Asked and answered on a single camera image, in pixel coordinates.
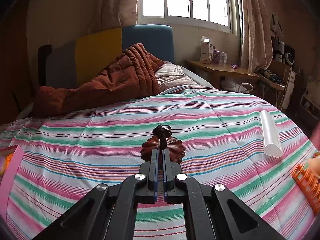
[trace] curtain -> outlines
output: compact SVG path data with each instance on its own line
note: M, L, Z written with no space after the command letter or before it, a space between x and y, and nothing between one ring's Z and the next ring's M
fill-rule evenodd
M137 0L97 0L94 19L88 33L136 25L136 23Z
M241 67L267 68L273 58L270 19L263 0L242 0Z

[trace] white plastic tube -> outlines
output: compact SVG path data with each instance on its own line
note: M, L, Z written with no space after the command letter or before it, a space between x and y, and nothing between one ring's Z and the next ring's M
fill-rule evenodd
M272 116L265 110L260 112L260 122L262 127L263 151L265 155L281 157L283 154L279 131L273 121Z

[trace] orange plastic basket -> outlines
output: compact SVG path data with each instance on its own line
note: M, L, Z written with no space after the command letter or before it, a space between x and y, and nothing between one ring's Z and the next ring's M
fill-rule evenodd
M320 184L314 173L309 168L304 168L305 164L296 165L291 175L317 215L320 209Z

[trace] white pillow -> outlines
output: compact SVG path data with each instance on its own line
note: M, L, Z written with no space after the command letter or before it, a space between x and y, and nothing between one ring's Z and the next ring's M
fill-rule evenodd
M162 65L155 75L159 84L160 92L183 85L199 85L189 78L182 71L180 66L171 63Z

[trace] striped bedsheet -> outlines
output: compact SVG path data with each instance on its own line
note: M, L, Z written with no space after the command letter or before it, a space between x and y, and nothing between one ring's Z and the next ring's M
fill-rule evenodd
M281 158L263 153L262 110L279 129ZM201 86L0 127L1 147L25 151L7 206L11 230L32 239L98 183L111 186L135 174L141 145L160 123L183 141L184 173L206 185L223 183L286 239L302 238L314 215L291 171L315 147L262 99ZM140 204L134 239L186 239L182 205L162 196L155 205Z

